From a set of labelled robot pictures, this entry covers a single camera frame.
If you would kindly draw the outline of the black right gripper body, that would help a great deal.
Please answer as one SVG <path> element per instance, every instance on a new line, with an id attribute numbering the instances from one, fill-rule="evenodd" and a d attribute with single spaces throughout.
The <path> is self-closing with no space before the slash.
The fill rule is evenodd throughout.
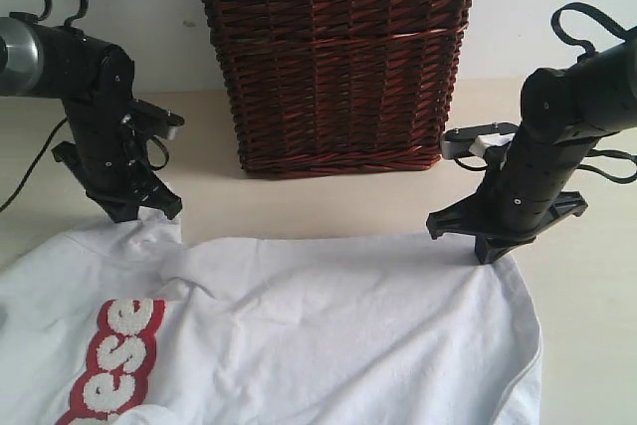
<path id="1" fill-rule="evenodd" d="M 541 68 L 521 90 L 521 123 L 487 194 L 496 224 L 488 241 L 504 246 L 529 238 L 597 143 L 581 105 L 581 68 Z"/>

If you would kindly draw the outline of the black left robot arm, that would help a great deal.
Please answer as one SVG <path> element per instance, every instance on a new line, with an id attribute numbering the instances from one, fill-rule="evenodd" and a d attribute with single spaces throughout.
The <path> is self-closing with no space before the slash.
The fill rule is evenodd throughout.
<path id="1" fill-rule="evenodd" d="M 52 150 L 115 223 L 140 208 L 174 219 L 182 201 L 156 175 L 149 142 L 173 138 L 182 116 L 134 97 L 125 50 L 73 27 L 21 13 L 1 20 L 1 94 L 58 100 L 73 139 Z"/>

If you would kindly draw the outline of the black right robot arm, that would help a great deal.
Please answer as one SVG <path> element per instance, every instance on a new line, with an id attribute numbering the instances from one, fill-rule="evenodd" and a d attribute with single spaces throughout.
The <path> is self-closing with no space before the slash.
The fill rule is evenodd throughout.
<path id="1" fill-rule="evenodd" d="M 636 125 L 636 43 L 582 55 L 563 70 L 541 68 L 521 90 L 521 122 L 447 131 L 444 158 L 484 160 L 484 177 L 470 196 L 429 214 L 432 238 L 472 236 L 482 264 L 532 243 L 543 231 L 584 213 L 587 203 L 565 185 L 598 142 Z"/>

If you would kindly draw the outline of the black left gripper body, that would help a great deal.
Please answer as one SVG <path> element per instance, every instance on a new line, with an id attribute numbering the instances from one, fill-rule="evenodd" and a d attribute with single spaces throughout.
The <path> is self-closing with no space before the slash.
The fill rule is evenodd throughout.
<path id="1" fill-rule="evenodd" d="M 80 43 L 80 52 L 65 56 L 66 77 L 55 89 L 73 141 L 52 150 L 97 203 L 98 194 L 138 196 L 139 188 L 159 169 L 150 163 L 147 144 L 162 138 L 145 137 L 120 121 L 132 93 L 134 62 L 119 46 L 102 41 Z"/>

